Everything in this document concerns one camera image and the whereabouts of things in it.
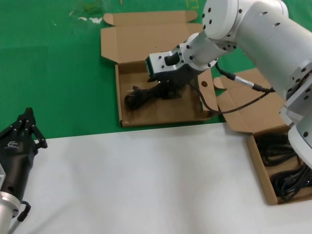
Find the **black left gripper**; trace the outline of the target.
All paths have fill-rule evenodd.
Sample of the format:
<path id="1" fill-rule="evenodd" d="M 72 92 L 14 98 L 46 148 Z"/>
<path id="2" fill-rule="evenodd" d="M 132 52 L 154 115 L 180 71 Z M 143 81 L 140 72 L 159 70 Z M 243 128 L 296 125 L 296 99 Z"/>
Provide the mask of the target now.
<path id="1" fill-rule="evenodd" d="M 15 122 L 0 133 L 0 164 L 5 172 L 2 192 L 24 195 L 35 155 L 48 144 L 36 126 L 34 111 L 25 109 Z"/>

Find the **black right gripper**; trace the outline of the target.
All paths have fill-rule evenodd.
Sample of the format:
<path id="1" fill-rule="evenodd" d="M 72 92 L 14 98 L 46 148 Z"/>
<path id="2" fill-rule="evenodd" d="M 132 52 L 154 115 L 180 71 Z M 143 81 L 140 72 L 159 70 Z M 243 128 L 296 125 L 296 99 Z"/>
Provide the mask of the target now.
<path id="1" fill-rule="evenodd" d="M 184 64 L 181 68 L 170 73 L 169 81 L 158 83 L 154 89 L 156 92 L 160 92 L 159 96 L 161 99 L 171 100 L 181 98 L 181 94 L 176 88 L 183 88 L 188 82 L 203 72 L 192 68 L 188 64 Z"/>

